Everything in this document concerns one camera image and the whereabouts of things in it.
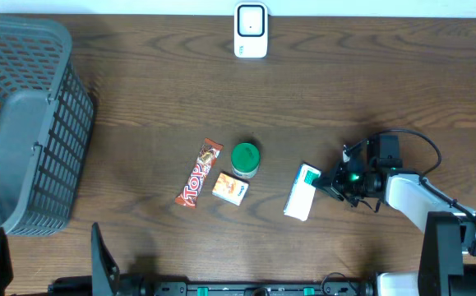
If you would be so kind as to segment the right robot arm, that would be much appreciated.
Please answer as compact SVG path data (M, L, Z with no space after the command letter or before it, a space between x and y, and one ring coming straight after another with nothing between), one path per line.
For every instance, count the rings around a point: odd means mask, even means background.
M345 146L341 160L312 185L352 207L373 198L373 211L385 205L402 213L423 233L419 268L359 283L322 282L322 293L337 287L354 295L476 295L476 210L431 185L426 172L404 168L398 135L388 129Z

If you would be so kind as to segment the orange chocolate bar wrapper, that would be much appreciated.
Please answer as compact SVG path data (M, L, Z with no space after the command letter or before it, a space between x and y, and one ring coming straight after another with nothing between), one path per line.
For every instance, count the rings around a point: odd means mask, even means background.
M200 196L203 184L223 148L223 145L209 138L204 140L190 176L183 190L174 200L176 204L189 208L196 207L197 198Z

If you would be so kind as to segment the green lid jar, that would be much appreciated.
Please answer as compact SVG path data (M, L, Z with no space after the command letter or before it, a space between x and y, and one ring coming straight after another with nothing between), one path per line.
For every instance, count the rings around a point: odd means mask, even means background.
M252 143L240 143L231 154L232 171L240 178L253 178L260 165L261 155Z

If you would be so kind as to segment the orange snack box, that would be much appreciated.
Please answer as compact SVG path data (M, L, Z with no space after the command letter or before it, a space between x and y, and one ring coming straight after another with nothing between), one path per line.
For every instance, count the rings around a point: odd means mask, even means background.
M226 173L220 173L212 189L212 194L222 200L240 206L248 188L248 183Z

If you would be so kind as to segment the white green box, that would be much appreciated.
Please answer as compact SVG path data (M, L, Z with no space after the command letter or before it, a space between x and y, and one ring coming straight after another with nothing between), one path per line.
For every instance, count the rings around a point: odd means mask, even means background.
M308 219L316 192L312 182L320 176L319 169L309 164L300 165L284 206L284 215L301 221Z

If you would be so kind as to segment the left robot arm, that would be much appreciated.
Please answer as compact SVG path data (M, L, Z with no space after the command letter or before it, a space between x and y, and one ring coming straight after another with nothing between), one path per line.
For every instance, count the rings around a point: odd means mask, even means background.
M92 273L89 276L67 277L55 280L47 295L132 295L151 296L153 284L142 275L121 274L117 263L107 249L99 225L91 230ZM13 280L12 261L7 236L0 228L0 295Z

